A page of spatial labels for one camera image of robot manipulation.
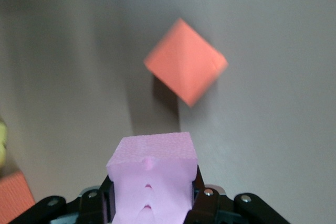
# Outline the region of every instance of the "gray background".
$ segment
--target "gray background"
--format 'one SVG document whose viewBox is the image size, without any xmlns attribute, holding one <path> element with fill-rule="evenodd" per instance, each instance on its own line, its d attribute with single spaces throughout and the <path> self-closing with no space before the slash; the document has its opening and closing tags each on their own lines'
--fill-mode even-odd
<svg viewBox="0 0 336 224">
<path fill-rule="evenodd" d="M 335 0 L 0 0 L 3 175 L 73 200 L 124 136 L 189 131 L 204 179 L 292 223 L 336 219 Z M 142 61 L 184 18 L 229 67 L 179 114 Z"/>
</svg>

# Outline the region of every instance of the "orange block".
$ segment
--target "orange block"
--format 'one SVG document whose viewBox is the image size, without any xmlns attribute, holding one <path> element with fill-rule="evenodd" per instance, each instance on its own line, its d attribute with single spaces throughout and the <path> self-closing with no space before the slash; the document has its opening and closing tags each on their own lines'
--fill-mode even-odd
<svg viewBox="0 0 336 224">
<path fill-rule="evenodd" d="M 177 20 L 144 63 L 190 107 L 228 66 L 224 56 L 182 19 Z"/>
<path fill-rule="evenodd" d="M 22 172 L 0 180 L 0 224 L 9 223 L 35 204 Z"/>
</svg>

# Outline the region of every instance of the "yellow object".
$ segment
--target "yellow object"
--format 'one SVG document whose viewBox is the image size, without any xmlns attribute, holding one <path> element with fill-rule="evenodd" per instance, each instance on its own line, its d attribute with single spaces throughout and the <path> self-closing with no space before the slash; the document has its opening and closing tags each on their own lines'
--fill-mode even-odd
<svg viewBox="0 0 336 224">
<path fill-rule="evenodd" d="M 0 168 L 5 165 L 7 144 L 7 126 L 0 121 Z"/>
</svg>

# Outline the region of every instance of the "dent in purple block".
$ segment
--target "dent in purple block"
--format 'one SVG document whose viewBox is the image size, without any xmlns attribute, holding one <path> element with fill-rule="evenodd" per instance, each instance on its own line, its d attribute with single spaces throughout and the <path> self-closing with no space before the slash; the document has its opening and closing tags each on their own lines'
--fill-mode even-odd
<svg viewBox="0 0 336 224">
<path fill-rule="evenodd" d="M 124 137 L 107 170 L 113 224 L 182 224 L 192 207 L 197 156 L 188 132 Z"/>
</svg>

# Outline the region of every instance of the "silver screw head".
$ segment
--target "silver screw head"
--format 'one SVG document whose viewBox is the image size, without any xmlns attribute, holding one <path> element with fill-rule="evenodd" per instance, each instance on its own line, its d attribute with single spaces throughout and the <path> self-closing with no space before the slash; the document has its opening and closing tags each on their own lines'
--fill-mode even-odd
<svg viewBox="0 0 336 224">
<path fill-rule="evenodd" d="M 243 201 L 243 202 L 245 202 L 245 203 L 249 203 L 249 202 L 251 202 L 252 200 L 251 200 L 251 198 L 248 196 L 248 195 L 242 195 L 241 197 L 240 197 L 240 199 Z"/>
<path fill-rule="evenodd" d="M 52 199 L 51 201 L 48 202 L 48 206 L 51 207 L 51 206 L 54 206 L 58 203 L 58 199 Z"/>
<path fill-rule="evenodd" d="M 210 188 L 206 188 L 206 189 L 204 190 L 204 194 L 205 194 L 206 196 L 211 196 L 211 195 L 214 194 L 214 192 L 213 192 Z"/>
<path fill-rule="evenodd" d="M 93 198 L 93 197 L 95 197 L 96 195 L 97 195 L 97 192 L 96 192 L 96 191 L 92 191 L 92 192 L 89 193 L 88 197 L 89 197 L 89 198 Z"/>
</svg>

